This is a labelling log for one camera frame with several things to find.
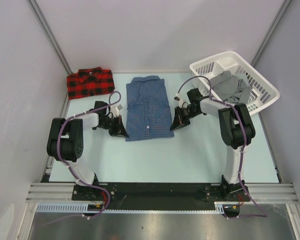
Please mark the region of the blue checked shirt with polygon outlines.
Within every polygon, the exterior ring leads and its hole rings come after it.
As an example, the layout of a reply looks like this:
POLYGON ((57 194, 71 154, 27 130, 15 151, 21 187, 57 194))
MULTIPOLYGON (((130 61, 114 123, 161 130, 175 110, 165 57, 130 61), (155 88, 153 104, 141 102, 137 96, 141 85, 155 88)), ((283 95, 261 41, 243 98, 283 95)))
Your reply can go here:
POLYGON ((126 85, 127 142, 172 138, 171 107, 165 80, 157 75, 135 77, 126 85))

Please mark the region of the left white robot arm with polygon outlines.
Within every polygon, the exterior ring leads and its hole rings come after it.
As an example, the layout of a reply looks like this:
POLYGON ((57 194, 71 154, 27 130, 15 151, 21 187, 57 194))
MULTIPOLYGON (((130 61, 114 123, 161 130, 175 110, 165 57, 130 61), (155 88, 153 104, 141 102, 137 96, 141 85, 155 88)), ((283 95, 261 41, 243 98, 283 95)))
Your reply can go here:
POLYGON ((97 128, 107 130, 112 137, 128 138, 123 125, 120 104, 96 101, 94 108, 65 118, 54 118, 51 122, 46 151, 50 157, 61 162, 75 179, 75 185, 83 188, 83 194, 95 200, 104 189, 98 177, 83 157, 85 133, 97 128))

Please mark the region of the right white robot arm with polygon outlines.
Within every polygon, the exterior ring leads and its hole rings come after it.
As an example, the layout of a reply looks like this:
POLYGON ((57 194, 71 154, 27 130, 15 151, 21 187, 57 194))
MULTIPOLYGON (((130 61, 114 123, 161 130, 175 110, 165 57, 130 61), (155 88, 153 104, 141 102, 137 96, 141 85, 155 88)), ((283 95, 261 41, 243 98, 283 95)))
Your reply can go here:
POLYGON ((203 96, 198 88, 188 91, 187 96, 189 103, 180 98, 178 93, 175 95, 178 106, 174 108, 170 130, 190 125, 190 119, 200 114, 212 115, 218 118, 221 138, 227 146, 225 171, 220 185, 208 184, 202 190, 206 201, 248 202, 250 199, 245 187, 243 165, 246 147, 255 137, 256 130, 247 106, 244 103, 231 105, 211 96, 203 96))

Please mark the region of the red black plaid shirt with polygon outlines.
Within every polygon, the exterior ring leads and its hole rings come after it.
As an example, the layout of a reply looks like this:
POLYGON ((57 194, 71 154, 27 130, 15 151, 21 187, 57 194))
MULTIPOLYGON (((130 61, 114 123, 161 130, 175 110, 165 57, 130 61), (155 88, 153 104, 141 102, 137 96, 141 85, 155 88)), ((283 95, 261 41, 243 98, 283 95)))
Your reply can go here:
POLYGON ((115 90, 112 71, 101 67, 79 69, 67 76, 66 83, 69 100, 111 94, 115 90))

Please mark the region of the grey shirt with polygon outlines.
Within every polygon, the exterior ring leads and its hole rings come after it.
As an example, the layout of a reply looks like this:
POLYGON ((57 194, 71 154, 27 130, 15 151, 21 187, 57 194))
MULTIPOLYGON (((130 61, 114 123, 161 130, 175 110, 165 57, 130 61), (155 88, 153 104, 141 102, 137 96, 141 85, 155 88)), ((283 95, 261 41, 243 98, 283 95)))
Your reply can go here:
POLYGON ((231 74, 227 70, 210 81, 213 91, 222 101, 232 104, 248 104, 252 87, 244 73, 231 74))

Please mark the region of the white plastic basket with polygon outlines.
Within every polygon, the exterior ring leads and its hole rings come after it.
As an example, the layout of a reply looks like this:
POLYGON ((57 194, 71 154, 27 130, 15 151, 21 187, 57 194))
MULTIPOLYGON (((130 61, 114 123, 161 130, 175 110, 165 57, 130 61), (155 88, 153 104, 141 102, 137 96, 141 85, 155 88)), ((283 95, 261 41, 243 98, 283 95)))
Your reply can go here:
POLYGON ((244 80, 251 92, 247 101, 250 115, 254 115, 275 103, 280 98, 279 91, 253 68, 244 58, 234 51, 224 51, 196 61, 189 66, 195 76, 212 79, 224 71, 244 80))

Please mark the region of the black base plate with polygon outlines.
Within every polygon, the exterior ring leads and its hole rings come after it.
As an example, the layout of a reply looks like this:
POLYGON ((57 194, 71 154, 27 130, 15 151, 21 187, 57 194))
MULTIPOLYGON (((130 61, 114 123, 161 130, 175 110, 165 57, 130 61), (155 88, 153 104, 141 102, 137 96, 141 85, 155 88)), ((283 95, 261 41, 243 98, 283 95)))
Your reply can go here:
POLYGON ((105 192, 75 184, 73 201, 109 201, 108 210, 120 211, 206 211, 215 208, 214 202, 249 202, 249 197, 240 188, 231 193, 219 183, 145 183, 101 182, 105 192))

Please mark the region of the aluminium rail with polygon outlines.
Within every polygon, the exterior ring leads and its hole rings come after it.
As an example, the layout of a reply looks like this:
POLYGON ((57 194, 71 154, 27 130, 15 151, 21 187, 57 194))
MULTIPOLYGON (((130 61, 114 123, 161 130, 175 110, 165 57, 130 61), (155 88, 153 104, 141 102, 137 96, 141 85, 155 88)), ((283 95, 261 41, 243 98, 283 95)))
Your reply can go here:
MULTIPOLYGON (((73 182, 32 183, 27 203, 71 202, 73 182)), ((258 204, 298 204, 299 200, 291 183, 247 183, 250 196, 258 204)))

